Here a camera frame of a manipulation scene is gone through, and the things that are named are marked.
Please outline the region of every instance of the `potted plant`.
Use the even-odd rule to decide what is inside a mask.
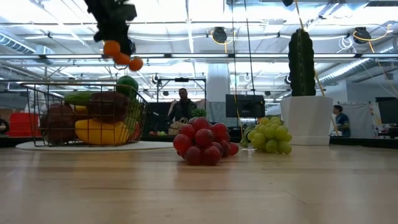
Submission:
[[[312,41],[297,29],[289,42],[289,78],[292,97],[280,102],[293,145],[329,145],[333,99],[316,96]]]

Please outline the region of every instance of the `ceiling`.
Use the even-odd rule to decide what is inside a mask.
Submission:
[[[84,0],[46,0],[41,1],[44,9],[34,2],[39,0],[13,0],[0,7],[0,34],[8,35],[18,42],[36,49],[46,46],[55,54],[101,54],[102,42],[95,43],[93,35],[97,32],[96,21],[87,13]],[[224,54],[287,53],[290,35],[300,27],[299,17],[294,7],[285,7],[280,1],[262,3],[247,0],[245,9],[241,0],[235,5],[227,5],[223,0],[135,0],[138,17],[129,28],[129,36],[135,42],[137,54],[156,53],[195,53]],[[354,51],[369,52],[369,45],[353,43],[355,27],[366,27],[372,38],[381,37],[373,45],[387,41],[397,34],[397,7],[366,7],[367,1],[355,1],[350,4],[328,4],[327,1],[299,1],[300,14],[313,40],[316,54],[346,54]],[[325,14],[325,7],[330,11]],[[229,39],[235,32],[235,41],[227,46],[216,44],[211,38],[215,27],[224,27]],[[0,45],[0,54],[21,54],[9,47]],[[135,78],[145,89],[155,88],[150,84],[154,74],[161,78],[202,77],[207,76],[209,60],[175,60],[172,58],[150,59],[140,73],[129,70],[116,70],[111,62],[99,60],[57,59],[51,65],[33,60],[7,60],[23,69],[44,77],[45,70],[53,79],[76,77],[77,79],[114,78],[115,74],[128,74]],[[245,79],[253,72],[256,88],[287,88],[284,77],[289,74],[287,62],[255,61],[246,62],[218,61],[228,64],[230,74],[239,75],[239,88],[250,89],[251,81]],[[316,70],[320,75],[336,63],[319,62]],[[379,73],[381,68],[372,68],[369,72]],[[15,75],[26,77],[16,70],[2,71],[0,77],[8,79]],[[350,77],[357,80],[366,73]],[[173,83],[171,88],[184,86],[197,88],[194,98],[203,97],[203,92],[195,83]]]

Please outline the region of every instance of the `person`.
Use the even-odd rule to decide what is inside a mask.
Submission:
[[[173,118],[175,118],[176,121],[179,121],[181,118],[191,119],[192,110],[197,108],[196,104],[188,98],[187,89],[181,88],[178,93],[180,95],[180,101],[173,105],[167,117],[169,121],[173,120]]]
[[[349,120],[348,116],[343,112],[343,107],[340,105],[333,106],[333,114],[336,115],[336,125],[338,131],[341,131],[342,137],[350,137],[351,131],[349,129]]]

